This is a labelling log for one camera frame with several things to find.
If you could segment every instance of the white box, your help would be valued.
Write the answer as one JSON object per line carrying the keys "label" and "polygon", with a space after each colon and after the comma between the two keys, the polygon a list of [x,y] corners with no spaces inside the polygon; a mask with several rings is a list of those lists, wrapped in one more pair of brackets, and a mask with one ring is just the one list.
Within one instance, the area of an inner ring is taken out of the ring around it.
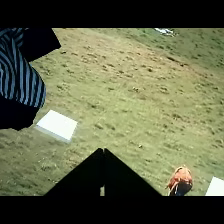
{"label": "white box", "polygon": [[50,110],[38,123],[36,129],[66,143],[70,143],[77,122]]}
{"label": "white box", "polygon": [[224,196],[224,180],[213,177],[205,196]]}

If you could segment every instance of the black and white striped clothing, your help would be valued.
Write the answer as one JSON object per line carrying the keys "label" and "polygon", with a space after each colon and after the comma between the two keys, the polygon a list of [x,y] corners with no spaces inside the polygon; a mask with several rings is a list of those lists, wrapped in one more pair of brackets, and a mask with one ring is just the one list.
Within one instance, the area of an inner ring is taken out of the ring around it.
{"label": "black and white striped clothing", "polygon": [[0,29],[0,95],[27,106],[41,108],[46,97],[45,84],[20,51],[27,29]]}

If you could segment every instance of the grassy ground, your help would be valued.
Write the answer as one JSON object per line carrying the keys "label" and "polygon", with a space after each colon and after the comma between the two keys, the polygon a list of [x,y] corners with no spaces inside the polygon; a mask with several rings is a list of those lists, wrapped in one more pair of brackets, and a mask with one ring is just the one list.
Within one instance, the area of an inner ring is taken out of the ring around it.
{"label": "grassy ground", "polygon": [[0,130],[0,195],[43,195],[98,147],[162,195],[182,164],[188,195],[224,179],[223,29],[174,31],[55,29],[62,48],[32,63],[47,86],[35,123],[53,109],[79,125],[69,145],[33,127]]}

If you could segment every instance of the white board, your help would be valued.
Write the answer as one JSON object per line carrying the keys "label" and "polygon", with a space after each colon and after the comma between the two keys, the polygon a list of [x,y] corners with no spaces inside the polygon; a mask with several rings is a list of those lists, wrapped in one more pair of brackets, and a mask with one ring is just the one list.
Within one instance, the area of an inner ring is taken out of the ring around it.
{"label": "white board", "polygon": [[36,129],[51,135],[52,137],[63,142],[71,142],[72,135],[77,126],[77,122],[50,110],[36,125]]}
{"label": "white board", "polygon": [[213,177],[205,196],[224,196],[224,180]]}

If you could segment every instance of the orange and white animal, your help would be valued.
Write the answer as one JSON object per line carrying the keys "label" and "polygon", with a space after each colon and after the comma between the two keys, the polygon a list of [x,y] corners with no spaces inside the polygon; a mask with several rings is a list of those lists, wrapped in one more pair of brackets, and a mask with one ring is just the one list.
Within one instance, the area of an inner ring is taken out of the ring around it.
{"label": "orange and white animal", "polygon": [[170,178],[169,196],[184,196],[193,186],[191,171],[184,165],[178,167]]}

